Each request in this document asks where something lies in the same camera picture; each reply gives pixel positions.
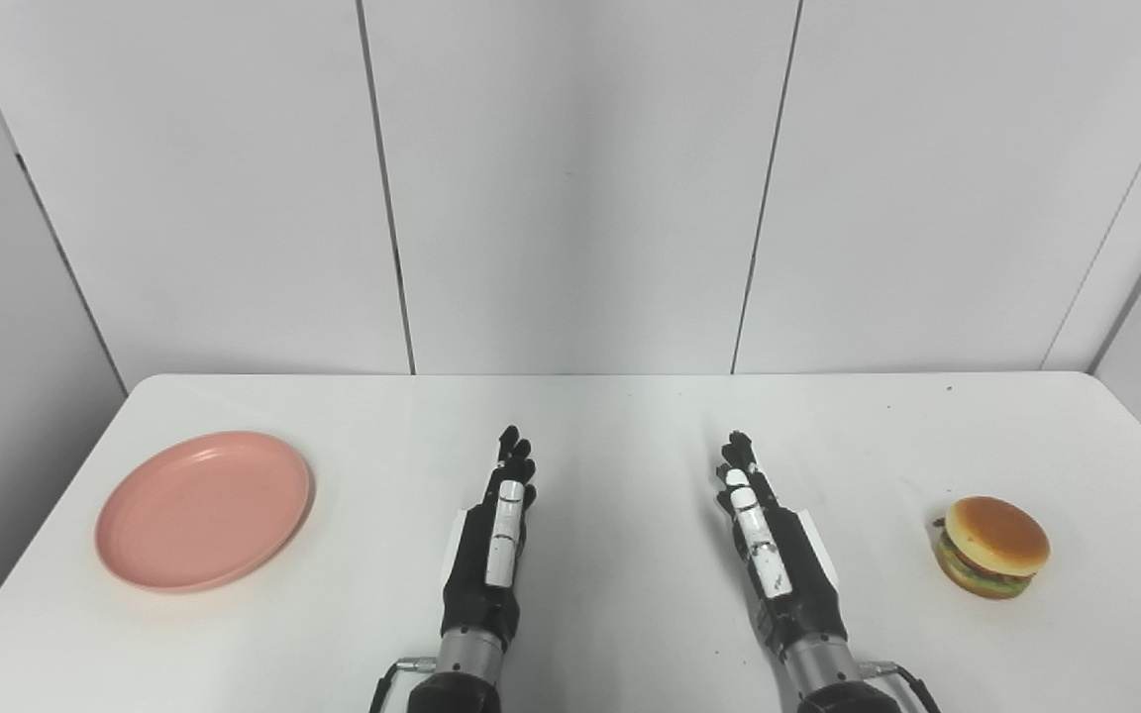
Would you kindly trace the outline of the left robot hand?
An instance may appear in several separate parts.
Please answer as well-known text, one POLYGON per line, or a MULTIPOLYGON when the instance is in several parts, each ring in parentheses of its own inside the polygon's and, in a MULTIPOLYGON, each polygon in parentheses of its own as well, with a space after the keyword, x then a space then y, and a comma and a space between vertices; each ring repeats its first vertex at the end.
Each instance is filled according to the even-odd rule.
POLYGON ((459 629, 494 637, 510 649, 521 617, 515 586, 527 538, 527 510, 534 504, 536 465, 531 441, 517 426, 499 438, 495 469, 478 504, 459 533, 456 558, 443 590, 442 632, 459 629))

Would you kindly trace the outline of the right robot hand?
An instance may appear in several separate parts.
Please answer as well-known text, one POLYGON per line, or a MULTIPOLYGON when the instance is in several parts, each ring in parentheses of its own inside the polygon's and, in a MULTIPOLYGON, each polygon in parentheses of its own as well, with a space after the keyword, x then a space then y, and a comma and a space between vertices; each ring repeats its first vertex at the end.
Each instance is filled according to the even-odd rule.
POLYGON ((729 434, 721 456, 717 504, 733 522, 735 551, 755 588, 764 645, 782 658, 807 638, 847 642, 836 568, 812 515, 784 507, 747 434, 729 434))

